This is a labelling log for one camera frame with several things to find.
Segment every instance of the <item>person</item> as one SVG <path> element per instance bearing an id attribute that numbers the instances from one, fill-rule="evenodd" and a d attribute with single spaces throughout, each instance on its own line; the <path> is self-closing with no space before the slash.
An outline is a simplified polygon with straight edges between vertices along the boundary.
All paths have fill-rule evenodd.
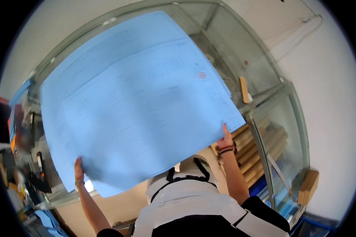
<path id="1" fill-rule="evenodd" d="M 194 155 L 168 172 L 148 180 L 149 205 L 135 222 L 134 237 L 159 236 L 289 236 L 289 223 L 257 196 L 250 197 L 238 167 L 231 133 L 223 125 L 218 140 L 229 195 L 218 191 L 206 160 Z M 84 213 L 98 237 L 122 236 L 111 229 L 84 187 L 81 157 L 75 162 L 76 187 Z"/>

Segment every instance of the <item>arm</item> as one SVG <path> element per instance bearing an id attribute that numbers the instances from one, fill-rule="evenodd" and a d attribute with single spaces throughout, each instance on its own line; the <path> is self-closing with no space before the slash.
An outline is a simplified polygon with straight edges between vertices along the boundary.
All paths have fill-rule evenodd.
<path id="1" fill-rule="evenodd" d="M 92 199 L 92 197 L 84 187 L 84 172 L 82 170 L 81 164 L 82 160 L 81 157 L 79 157 L 75 161 L 74 165 L 76 186 L 78 188 L 78 193 L 80 201 L 82 203 L 83 211 L 91 226 L 94 228 L 95 234 L 97 235 L 100 230 L 111 228 L 111 226 L 109 225 L 108 220 L 104 216 L 103 212 L 96 205 L 94 199 Z"/>
<path id="2" fill-rule="evenodd" d="M 232 146 L 232 135 L 229 133 L 225 124 L 223 125 L 224 138 L 218 140 L 219 148 L 226 146 Z M 228 192 L 231 197 L 233 197 L 238 204 L 242 205 L 247 198 L 249 198 L 248 184 L 242 175 L 239 166 L 237 165 L 236 157 L 233 151 L 227 151 L 221 154 L 223 158 L 223 167 L 225 171 L 225 176 L 227 177 Z"/>

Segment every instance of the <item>cardboard box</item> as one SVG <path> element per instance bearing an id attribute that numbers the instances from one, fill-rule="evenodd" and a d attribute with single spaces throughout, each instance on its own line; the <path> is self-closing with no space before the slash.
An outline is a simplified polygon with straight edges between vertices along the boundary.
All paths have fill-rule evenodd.
<path id="1" fill-rule="evenodd" d="M 298 193 L 298 203 L 301 205 L 307 205 L 312 196 L 314 195 L 315 190 L 318 187 L 319 172 L 316 170 L 310 170 L 307 173 L 307 176 L 299 189 Z"/>

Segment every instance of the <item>hand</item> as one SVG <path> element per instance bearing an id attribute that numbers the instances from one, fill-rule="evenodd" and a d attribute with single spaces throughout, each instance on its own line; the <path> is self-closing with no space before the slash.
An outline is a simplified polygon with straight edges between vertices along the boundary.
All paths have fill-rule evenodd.
<path id="1" fill-rule="evenodd" d="M 78 157 L 74 164 L 75 181 L 83 181 L 84 171 L 82 169 L 82 157 Z"/>
<path id="2" fill-rule="evenodd" d="M 225 124 L 223 124 L 224 137 L 217 141 L 219 148 L 223 148 L 226 146 L 233 146 L 232 135 L 228 131 Z"/>

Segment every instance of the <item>blue paper sheet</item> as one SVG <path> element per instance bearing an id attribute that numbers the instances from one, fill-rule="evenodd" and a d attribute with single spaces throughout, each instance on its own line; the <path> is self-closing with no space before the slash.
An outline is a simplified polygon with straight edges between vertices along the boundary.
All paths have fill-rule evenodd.
<path id="1" fill-rule="evenodd" d="M 69 55 L 40 87 L 46 140 L 66 189 L 73 164 L 103 197 L 165 172 L 245 124 L 222 79 L 164 12 L 135 17 Z"/>

